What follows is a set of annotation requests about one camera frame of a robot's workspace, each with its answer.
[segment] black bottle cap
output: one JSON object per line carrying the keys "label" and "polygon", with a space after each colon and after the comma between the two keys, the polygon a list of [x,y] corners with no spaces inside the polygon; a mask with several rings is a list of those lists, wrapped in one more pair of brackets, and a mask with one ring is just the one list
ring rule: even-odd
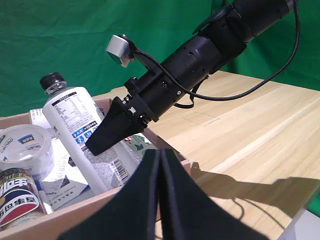
{"label": "black bottle cap", "polygon": [[59,72],[52,72],[41,78],[40,85],[43,88],[43,90],[47,90],[53,84],[60,82],[66,82],[66,80],[61,76]]}

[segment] white bottle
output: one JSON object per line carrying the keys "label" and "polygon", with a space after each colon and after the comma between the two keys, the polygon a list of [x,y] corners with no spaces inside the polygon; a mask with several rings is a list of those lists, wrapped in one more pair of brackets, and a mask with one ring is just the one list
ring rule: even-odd
{"label": "white bottle", "polygon": [[94,156],[85,145],[103,119],[88,91],[84,87],[66,87],[67,81],[58,72],[44,76],[40,84],[50,96],[42,112],[94,194],[126,183],[138,164],[122,143],[98,156]]}

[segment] wooden table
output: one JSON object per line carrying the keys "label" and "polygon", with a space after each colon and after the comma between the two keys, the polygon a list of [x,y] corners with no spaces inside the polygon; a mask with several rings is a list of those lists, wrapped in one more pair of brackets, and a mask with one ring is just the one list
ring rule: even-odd
{"label": "wooden table", "polygon": [[[231,96],[260,81],[220,71],[198,92]],[[192,162],[191,176],[212,200],[271,240],[285,236],[320,185],[319,91],[269,82],[238,100],[172,107],[149,127]]]}

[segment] cardboard box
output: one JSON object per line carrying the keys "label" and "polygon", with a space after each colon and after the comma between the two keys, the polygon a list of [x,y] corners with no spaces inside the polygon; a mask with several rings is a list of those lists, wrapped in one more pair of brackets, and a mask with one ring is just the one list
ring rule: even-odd
{"label": "cardboard box", "polygon": [[[107,112],[111,105],[110,98],[95,100],[97,105]],[[29,113],[22,113],[9,117],[0,118],[0,129],[19,124],[29,124]],[[158,149],[173,149],[180,160],[184,169],[190,174],[190,162],[177,150],[170,146],[161,137],[150,129],[145,129],[143,133]],[[39,217],[20,226],[0,232],[0,239],[5,240],[55,240],[58,236],[73,226],[81,223],[84,219],[91,216],[114,197],[121,187],[107,191],[100,195],[91,197],[87,200],[78,202],[69,207],[55,211],[54,213]]]}

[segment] packing tape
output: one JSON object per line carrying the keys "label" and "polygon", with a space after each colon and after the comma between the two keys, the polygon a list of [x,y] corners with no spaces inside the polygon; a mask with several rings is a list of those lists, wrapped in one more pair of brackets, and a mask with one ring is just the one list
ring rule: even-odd
{"label": "packing tape", "polygon": [[21,124],[0,131],[0,170],[27,169],[36,180],[54,166],[50,133],[41,126]]}

